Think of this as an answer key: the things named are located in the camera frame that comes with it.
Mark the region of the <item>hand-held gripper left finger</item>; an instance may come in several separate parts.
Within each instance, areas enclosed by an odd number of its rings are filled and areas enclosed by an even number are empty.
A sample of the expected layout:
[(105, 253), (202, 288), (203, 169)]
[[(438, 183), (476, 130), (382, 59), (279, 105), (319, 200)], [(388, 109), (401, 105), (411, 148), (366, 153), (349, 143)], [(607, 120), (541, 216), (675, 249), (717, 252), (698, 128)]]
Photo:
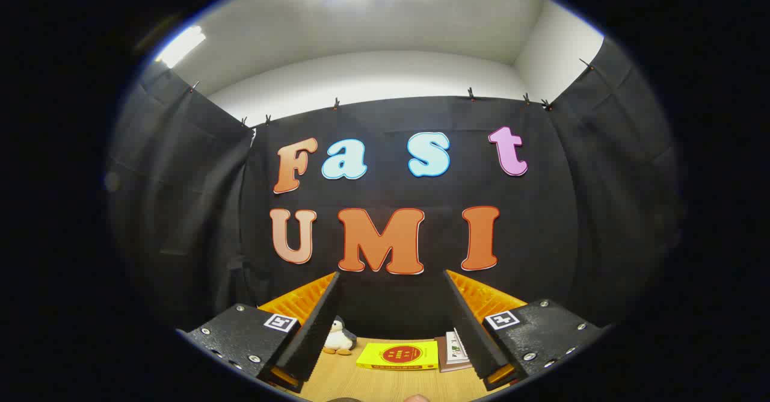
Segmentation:
[(259, 307), (236, 303), (177, 333), (245, 379), (300, 393), (319, 361), (342, 293), (334, 271)]

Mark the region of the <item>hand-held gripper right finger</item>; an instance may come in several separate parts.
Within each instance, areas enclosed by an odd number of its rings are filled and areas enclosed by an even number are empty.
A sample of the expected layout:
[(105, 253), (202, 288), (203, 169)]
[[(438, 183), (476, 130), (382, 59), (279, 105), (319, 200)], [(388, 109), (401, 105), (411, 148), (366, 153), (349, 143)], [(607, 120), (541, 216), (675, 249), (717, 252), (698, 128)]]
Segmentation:
[(550, 298), (525, 303), (456, 271), (443, 273), (443, 290), (452, 327), (489, 391), (538, 376), (605, 333)]

